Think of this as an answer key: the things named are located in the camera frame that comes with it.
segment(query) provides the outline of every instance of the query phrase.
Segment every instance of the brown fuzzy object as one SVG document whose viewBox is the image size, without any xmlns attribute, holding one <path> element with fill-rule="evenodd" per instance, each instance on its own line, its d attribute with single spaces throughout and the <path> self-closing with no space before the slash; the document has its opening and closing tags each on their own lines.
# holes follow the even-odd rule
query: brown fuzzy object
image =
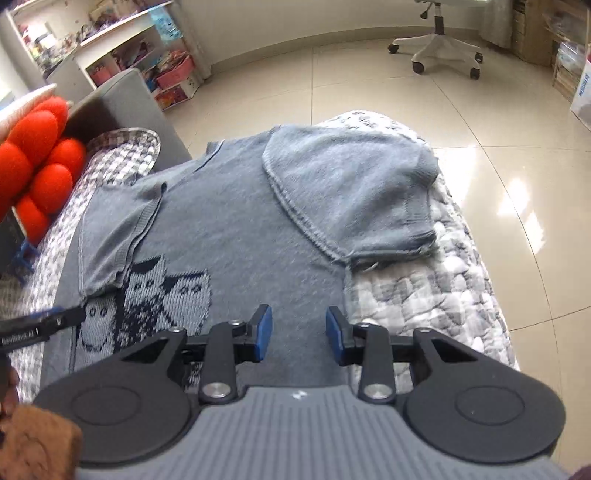
<svg viewBox="0 0 591 480">
<path fill-rule="evenodd" d="M 4 480 L 73 480 L 82 431 L 69 420 L 31 405 L 16 408 L 0 448 Z"/>
</svg>

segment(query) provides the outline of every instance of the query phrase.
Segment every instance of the owl pattern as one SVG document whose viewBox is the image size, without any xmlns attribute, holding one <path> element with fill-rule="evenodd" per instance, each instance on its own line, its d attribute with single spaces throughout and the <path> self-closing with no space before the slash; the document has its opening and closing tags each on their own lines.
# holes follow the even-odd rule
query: owl pattern
<svg viewBox="0 0 591 480">
<path fill-rule="evenodd" d="M 164 257 L 132 264 L 124 287 L 89 299 L 77 333 L 74 369 L 172 327 L 201 332 L 211 302 L 209 274 L 168 275 Z"/>
</svg>

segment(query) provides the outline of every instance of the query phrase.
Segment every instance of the black circular pad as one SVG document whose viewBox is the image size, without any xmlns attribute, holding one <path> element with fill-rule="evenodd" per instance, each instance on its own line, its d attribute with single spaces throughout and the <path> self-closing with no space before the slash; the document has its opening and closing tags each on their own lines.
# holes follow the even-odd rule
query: black circular pad
<svg viewBox="0 0 591 480">
<path fill-rule="evenodd" d="M 35 404 L 83 432 L 82 466 L 134 463 L 180 437 L 191 417 L 183 390 L 156 365 L 103 361 L 43 389 Z"/>
<path fill-rule="evenodd" d="M 404 408 L 408 425 L 423 440 L 477 463 L 549 454 L 565 419 L 548 387 L 491 359 L 437 365 Z"/>
</svg>

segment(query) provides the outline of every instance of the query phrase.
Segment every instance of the pink storage box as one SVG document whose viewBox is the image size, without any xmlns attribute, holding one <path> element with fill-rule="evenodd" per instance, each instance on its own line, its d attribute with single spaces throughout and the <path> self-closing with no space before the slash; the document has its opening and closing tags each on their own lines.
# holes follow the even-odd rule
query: pink storage box
<svg viewBox="0 0 591 480">
<path fill-rule="evenodd" d="M 96 72 L 91 73 L 90 78 L 92 78 L 92 81 L 95 83 L 95 85 L 99 87 L 111 78 L 111 73 L 106 69 L 106 67 L 101 67 Z"/>
<path fill-rule="evenodd" d="M 191 55 L 189 55 L 173 70 L 156 77 L 156 82 L 158 82 L 158 85 L 160 85 L 162 90 L 166 90 L 167 88 L 186 80 L 194 68 L 195 64 L 193 63 Z"/>
</svg>

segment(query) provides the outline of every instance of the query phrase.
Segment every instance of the white tile floor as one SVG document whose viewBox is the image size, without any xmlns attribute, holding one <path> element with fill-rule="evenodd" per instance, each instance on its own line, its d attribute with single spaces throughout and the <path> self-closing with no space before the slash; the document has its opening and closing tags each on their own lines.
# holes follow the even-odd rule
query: white tile floor
<svg viewBox="0 0 591 480">
<path fill-rule="evenodd" d="M 431 143 L 505 313 L 522 369 L 562 397 L 555 458 L 591 463 L 591 133 L 549 69 L 483 49 L 477 82 L 389 55 L 386 40 L 296 51 L 213 76 L 167 112 L 194 156 L 210 140 L 375 110 Z"/>
</svg>

